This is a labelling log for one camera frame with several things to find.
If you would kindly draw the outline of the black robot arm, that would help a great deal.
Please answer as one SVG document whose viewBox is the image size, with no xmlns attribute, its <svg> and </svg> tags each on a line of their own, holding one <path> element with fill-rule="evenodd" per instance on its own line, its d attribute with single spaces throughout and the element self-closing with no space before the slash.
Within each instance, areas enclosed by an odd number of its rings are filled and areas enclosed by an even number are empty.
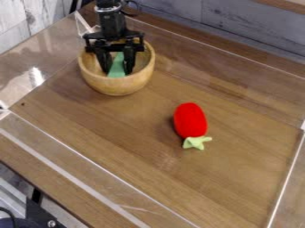
<svg viewBox="0 0 305 228">
<path fill-rule="evenodd" d="M 95 0 L 95 13 L 99 19 L 99 30 L 82 36 L 84 51 L 94 53 L 104 73 L 111 71 L 114 59 L 111 53 L 123 54 L 122 67 L 128 75 L 136 65 L 136 54 L 144 51 L 144 33 L 130 30 L 126 16 L 134 17 L 124 11 L 126 5 L 135 0 Z"/>
</svg>

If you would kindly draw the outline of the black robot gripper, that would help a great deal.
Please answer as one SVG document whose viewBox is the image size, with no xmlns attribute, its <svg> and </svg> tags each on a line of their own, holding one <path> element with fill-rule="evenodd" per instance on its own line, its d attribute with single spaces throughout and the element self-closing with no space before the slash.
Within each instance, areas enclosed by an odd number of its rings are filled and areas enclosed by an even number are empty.
<svg viewBox="0 0 305 228">
<path fill-rule="evenodd" d="M 104 37 L 100 32 L 87 33 L 82 36 L 86 42 L 84 50 L 95 53 L 102 70 L 110 72 L 112 56 L 108 52 L 123 52 L 123 67 L 126 74 L 132 73 L 136 62 L 136 52 L 144 51 L 144 33 L 124 30 L 122 36 Z"/>
</svg>

